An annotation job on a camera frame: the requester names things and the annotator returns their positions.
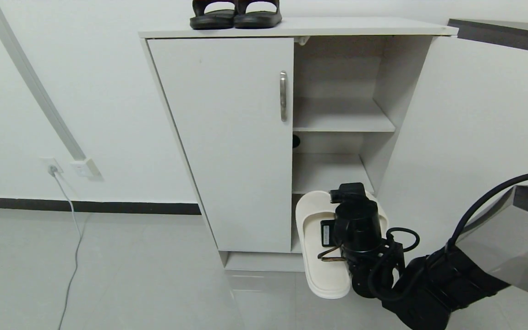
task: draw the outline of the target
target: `wall switch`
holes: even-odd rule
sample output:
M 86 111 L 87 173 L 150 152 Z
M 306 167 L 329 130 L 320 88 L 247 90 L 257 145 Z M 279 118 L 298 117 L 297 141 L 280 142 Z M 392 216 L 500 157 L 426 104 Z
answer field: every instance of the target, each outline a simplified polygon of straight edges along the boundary
M 96 177 L 101 175 L 101 173 L 99 173 L 99 170 L 95 166 L 95 163 L 90 158 L 86 158 L 85 160 L 71 161 L 71 166 L 73 167 L 78 176 Z
M 48 167 L 50 165 L 54 165 L 58 169 L 58 173 L 62 173 L 62 168 L 60 165 L 58 165 L 54 157 L 40 157 L 40 162 L 42 163 L 42 165 L 44 165 L 44 167 L 46 167 L 46 171 L 48 171 Z

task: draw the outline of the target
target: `slipper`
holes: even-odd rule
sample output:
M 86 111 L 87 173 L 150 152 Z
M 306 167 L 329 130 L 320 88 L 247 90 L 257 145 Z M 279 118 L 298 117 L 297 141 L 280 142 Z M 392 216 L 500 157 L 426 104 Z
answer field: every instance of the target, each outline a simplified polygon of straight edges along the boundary
M 221 9 L 205 13 L 207 5 L 214 2 L 231 2 L 234 0 L 193 0 L 192 8 L 195 17 L 191 17 L 193 30 L 222 30 L 233 27 L 233 18 L 237 14 L 236 9 Z
M 376 201 L 376 198 L 369 192 L 366 192 L 366 196 L 370 200 Z M 335 209 L 338 205 L 331 204 L 331 196 L 328 192 L 308 192 L 301 197 L 295 209 L 295 220 L 307 283 L 314 294 L 325 299 L 345 297 L 352 286 L 345 261 L 328 263 L 317 258 L 319 253 L 327 251 L 326 247 L 321 246 L 321 221 L 334 219 Z M 385 236 L 388 229 L 388 219 L 380 205 L 378 208 L 380 229 L 382 235 Z M 336 249 L 326 256 L 341 257 L 340 249 Z
M 276 12 L 258 11 L 248 12 L 248 5 L 252 2 L 270 2 L 276 6 Z M 233 25 L 237 29 L 269 29 L 276 27 L 282 21 L 280 0 L 237 0 L 237 16 Z

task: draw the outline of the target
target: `black baseboard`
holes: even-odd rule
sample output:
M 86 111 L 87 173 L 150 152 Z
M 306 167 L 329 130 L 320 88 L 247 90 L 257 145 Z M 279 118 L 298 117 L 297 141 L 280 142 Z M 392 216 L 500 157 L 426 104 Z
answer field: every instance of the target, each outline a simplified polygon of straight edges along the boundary
M 192 203 L 129 203 L 73 201 L 76 212 L 136 213 L 141 215 L 201 215 L 198 204 Z M 0 209 L 33 209 L 38 211 L 70 211 L 65 200 L 27 200 L 0 198 Z

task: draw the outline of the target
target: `silver door handle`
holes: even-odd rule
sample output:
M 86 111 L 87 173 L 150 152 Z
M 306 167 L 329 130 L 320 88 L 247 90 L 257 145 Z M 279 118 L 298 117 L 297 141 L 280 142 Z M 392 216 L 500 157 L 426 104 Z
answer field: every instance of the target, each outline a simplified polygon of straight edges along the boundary
M 286 121 L 286 72 L 280 72 L 280 119 Z

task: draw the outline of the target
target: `gray tile floor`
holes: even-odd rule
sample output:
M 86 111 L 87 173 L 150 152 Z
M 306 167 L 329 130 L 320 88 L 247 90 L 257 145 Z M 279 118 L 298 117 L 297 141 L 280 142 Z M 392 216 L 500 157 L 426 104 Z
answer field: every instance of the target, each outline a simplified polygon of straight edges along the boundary
M 398 330 L 376 300 L 327 301 L 304 274 L 225 272 L 200 217 L 77 213 L 84 228 L 64 330 Z M 71 214 L 0 209 L 0 330 L 56 329 L 74 264 Z M 528 294 L 501 291 L 450 330 L 528 330 Z

